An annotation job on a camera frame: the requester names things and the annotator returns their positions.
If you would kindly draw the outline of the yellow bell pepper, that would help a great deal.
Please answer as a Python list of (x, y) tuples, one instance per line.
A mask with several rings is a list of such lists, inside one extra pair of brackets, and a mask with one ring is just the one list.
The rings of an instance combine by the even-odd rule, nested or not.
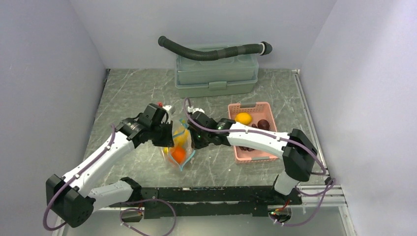
[(187, 142), (189, 136), (188, 129), (184, 128), (182, 130), (176, 130), (173, 135), (174, 145), (182, 146)]

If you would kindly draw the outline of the orange fruit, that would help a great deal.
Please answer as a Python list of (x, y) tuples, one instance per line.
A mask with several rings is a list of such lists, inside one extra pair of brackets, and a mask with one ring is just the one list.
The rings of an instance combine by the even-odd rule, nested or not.
[(171, 156), (178, 164), (182, 164), (186, 160), (186, 151), (183, 147), (177, 146), (171, 149)]

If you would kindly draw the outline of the clear zip top bag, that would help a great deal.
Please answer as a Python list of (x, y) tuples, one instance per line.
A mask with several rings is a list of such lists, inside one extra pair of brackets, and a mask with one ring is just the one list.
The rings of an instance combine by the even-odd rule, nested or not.
[(174, 121), (173, 130), (173, 147), (163, 147), (162, 155), (164, 160), (171, 163), (182, 172), (187, 165), (190, 165), (194, 155), (195, 149), (192, 148), (191, 135), (188, 129), (188, 124), (184, 119)]

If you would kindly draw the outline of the yellow mango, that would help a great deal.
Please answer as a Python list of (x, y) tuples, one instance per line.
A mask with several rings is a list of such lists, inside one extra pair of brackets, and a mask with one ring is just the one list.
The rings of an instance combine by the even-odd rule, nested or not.
[(252, 122), (253, 118), (249, 113), (241, 112), (235, 116), (234, 120), (243, 125), (249, 125)]

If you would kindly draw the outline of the dark red grape bunch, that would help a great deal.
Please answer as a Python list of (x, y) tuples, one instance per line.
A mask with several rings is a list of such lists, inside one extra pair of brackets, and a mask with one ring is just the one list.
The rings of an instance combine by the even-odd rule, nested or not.
[(239, 149), (240, 149), (240, 150), (242, 150), (242, 151), (248, 151), (248, 152), (254, 151), (254, 149), (253, 149), (253, 148), (250, 148), (250, 147), (243, 147), (243, 146), (239, 146)]

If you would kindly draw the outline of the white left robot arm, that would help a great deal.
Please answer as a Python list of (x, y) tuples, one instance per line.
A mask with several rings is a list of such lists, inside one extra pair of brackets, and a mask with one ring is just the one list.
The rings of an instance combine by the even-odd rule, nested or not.
[(134, 118), (125, 118), (117, 126), (112, 125), (110, 137), (86, 160), (63, 176), (50, 176), (46, 181), (47, 207), (43, 215), (43, 227), (49, 231), (59, 229), (47, 224), (53, 211), (69, 226), (82, 225), (97, 210), (123, 203), (136, 206), (145, 196), (139, 183), (123, 177), (104, 187), (95, 187), (115, 163), (134, 151), (140, 144), (151, 141), (156, 147), (173, 147), (173, 122), (175, 111), (171, 105), (150, 103), (144, 112)]

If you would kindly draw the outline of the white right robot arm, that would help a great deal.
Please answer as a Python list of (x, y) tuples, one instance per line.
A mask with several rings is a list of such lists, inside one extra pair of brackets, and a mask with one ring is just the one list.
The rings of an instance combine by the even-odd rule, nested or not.
[(298, 129), (290, 133), (271, 132), (227, 118), (216, 122), (201, 111), (186, 113), (186, 117), (194, 149), (210, 144), (247, 147), (282, 158), (284, 170), (271, 190), (271, 198), (277, 204), (285, 203), (300, 182), (309, 181), (314, 163), (318, 161), (317, 150)]

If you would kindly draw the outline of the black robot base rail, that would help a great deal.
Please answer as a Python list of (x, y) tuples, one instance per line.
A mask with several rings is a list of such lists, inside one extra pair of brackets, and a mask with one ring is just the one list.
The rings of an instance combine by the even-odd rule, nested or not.
[(276, 193), (271, 186), (227, 187), (144, 187), (141, 195), (112, 207), (144, 208), (145, 219), (172, 216), (252, 215), (267, 216), (268, 211), (285, 204), (301, 205), (297, 191), (288, 196)]

